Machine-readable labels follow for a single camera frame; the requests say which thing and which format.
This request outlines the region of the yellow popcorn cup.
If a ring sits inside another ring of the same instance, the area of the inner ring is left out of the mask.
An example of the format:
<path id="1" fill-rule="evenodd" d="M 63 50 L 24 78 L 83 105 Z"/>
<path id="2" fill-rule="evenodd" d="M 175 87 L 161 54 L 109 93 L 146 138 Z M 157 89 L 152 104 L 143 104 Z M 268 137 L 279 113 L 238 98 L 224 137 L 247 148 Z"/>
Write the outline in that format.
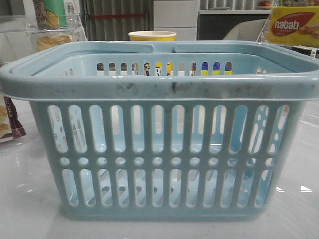
<path id="1" fill-rule="evenodd" d="M 171 31 L 133 31 L 128 33 L 130 41 L 174 41 L 176 33 Z"/>

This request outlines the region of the light blue plastic basket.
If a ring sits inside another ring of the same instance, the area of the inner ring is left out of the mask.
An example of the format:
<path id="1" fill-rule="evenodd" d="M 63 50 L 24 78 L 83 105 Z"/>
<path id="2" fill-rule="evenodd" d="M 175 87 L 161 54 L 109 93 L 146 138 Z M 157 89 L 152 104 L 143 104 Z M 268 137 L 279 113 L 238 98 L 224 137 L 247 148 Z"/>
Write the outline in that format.
<path id="1" fill-rule="evenodd" d="M 29 101 L 66 214 L 243 219 L 267 207 L 317 59 L 266 43 L 67 43 L 4 65 Z"/>

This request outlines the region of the clear acrylic display shelf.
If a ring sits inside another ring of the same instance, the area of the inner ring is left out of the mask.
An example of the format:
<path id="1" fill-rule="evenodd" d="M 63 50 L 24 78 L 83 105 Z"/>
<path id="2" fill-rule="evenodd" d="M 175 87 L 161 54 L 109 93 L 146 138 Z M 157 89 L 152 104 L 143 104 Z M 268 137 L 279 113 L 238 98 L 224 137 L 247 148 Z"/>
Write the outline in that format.
<path id="1" fill-rule="evenodd" d="M 0 64 L 87 39 L 78 0 L 2 0 Z"/>

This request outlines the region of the packaged yellow bread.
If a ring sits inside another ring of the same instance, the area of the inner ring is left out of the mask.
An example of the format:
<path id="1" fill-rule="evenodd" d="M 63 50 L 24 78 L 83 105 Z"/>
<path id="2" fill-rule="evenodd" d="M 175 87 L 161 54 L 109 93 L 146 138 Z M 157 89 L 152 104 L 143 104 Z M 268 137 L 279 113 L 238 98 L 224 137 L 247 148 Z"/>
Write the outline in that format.
<path id="1" fill-rule="evenodd" d="M 56 36 L 44 36 L 37 39 L 38 50 L 46 50 L 57 45 L 72 42 L 73 38 L 69 34 L 62 34 Z"/>

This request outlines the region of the white cabinet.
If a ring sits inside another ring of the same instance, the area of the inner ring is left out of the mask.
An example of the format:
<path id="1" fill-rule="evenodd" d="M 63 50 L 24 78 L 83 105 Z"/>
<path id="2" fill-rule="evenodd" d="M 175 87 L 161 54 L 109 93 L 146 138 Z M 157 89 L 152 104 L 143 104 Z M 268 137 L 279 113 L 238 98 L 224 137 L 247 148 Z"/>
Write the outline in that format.
<path id="1" fill-rule="evenodd" d="M 198 0 L 155 0 L 153 26 L 156 31 L 176 33 L 176 40 L 196 40 Z"/>

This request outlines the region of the green cartoon snack package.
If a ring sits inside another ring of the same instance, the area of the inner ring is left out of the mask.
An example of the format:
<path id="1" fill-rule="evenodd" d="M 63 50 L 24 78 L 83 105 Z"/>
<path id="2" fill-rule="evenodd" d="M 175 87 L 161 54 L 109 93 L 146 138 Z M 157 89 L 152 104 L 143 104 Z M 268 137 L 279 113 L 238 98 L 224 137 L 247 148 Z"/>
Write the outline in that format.
<path id="1" fill-rule="evenodd" d="M 40 29 L 56 29 L 67 25 L 63 0 L 33 0 L 37 26 Z"/>

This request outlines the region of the beige chair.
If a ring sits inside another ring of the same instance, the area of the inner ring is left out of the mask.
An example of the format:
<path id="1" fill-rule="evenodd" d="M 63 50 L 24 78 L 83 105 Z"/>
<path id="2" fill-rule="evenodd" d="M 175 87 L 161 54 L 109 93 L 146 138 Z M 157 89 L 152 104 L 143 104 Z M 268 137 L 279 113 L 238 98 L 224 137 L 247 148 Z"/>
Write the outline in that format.
<path id="1" fill-rule="evenodd" d="M 269 20 L 259 19 L 245 21 L 235 25 L 223 40 L 258 41 Z"/>

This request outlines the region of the yellow nabati wafer box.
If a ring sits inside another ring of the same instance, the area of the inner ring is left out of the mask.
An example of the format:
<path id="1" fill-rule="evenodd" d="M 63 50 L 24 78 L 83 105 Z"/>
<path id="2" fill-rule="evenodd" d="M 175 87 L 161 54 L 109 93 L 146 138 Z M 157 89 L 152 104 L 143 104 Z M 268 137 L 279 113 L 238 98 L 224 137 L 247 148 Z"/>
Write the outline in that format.
<path id="1" fill-rule="evenodd" d="M 270 16 L 267 40 L 280 45 L 319 46 L 318 6 L 278 6 Z"/>

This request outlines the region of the maroon snack bag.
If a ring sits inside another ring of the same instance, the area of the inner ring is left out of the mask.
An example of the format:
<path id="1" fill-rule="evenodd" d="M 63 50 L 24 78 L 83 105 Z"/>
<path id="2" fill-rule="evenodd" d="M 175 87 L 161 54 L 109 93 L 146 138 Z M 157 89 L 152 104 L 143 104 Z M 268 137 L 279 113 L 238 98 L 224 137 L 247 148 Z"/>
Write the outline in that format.
<path id="1" fill-rule="evenodd" d="M 0 143 L 25 136 L 24 127 L 18 120 L 16 107 L 12 100 L 0 95 Z"/>

